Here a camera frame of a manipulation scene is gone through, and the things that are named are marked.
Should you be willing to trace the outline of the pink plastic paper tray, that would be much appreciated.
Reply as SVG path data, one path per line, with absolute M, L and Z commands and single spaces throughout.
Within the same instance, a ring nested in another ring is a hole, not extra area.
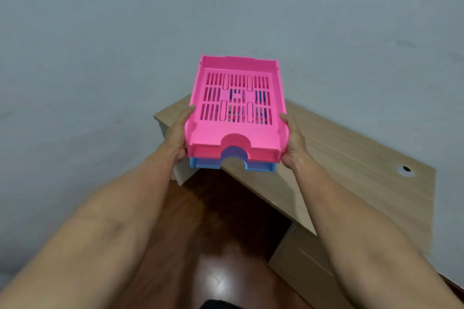
M 281 162 L 289 130 L 278 60 L 202 54 L 185 124 L 188 157 L 219 159 L 230 146 L 250 161 Z

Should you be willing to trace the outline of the blue plastic paper tray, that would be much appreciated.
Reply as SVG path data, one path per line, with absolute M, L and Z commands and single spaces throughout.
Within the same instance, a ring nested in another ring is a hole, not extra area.
M 248 171 L 275 172 L 277 166 L 276 162 L 250 161 L 245 150 L 237 146 L 225 148 L 219 159 L 191 157 L 189 164 L 191 168 L 220 169 L 223 160 L 229 158 L 240 159 Z

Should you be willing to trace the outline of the person's left forearm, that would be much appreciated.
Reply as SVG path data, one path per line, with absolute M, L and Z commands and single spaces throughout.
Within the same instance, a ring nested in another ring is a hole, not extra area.
M 135 274 L 182 148 L 163 143 L 93 193 L 0 292 L 0 309 L 106 309 Z

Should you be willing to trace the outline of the person's left hand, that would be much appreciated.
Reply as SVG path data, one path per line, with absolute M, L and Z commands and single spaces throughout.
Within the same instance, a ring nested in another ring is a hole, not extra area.
M 174 163 L 182 161 L 187 156 L 185 131 L 179 129 L 179 116 L 167 130 L 162 146 Z

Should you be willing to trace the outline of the person's right hand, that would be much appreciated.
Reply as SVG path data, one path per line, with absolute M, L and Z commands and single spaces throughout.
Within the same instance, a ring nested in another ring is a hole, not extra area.
M 296 172 L 302 166 L 306 166 L 312 161 L 313 158 L 306 147 L 305 137 L 299 128 L 299 135 L 289 135 L 288 137 L 287 148 L 282 156 L 282 163 L 293 172 Z

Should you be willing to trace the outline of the light wooden desk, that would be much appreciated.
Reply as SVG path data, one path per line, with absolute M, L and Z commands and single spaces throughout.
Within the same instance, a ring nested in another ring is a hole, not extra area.
M 399 225 L 423 255 L 432 243 L 434 168 L 351 131 L 292 101 L 287 112 L 296 120 L 309 153 L 346 189 Z M 415 171 L 407 178 L 398 165 Z M 315 309 L 354 309 L 339 288 L 328 257 L 304 205 L 297 182 L 281 163 L 276 172 L 246 171 L 237 158 L 221 167 L 292 220 L 269 266 Z

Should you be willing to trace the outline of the person's black clothing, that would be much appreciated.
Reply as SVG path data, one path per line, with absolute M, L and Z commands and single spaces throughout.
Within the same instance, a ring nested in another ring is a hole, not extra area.
M 223 300 L 208 299 L 206 300 L 199 309 L 243 309 L 240 306 L 229 303 Z

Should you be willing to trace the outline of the person's right forearm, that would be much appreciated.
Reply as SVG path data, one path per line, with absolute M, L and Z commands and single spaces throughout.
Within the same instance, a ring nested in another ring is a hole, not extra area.
M 294 173 L 336 276 L 365 309 L 464 309 L 438 272 L 389 218 L 332 179 L 307 153 Z

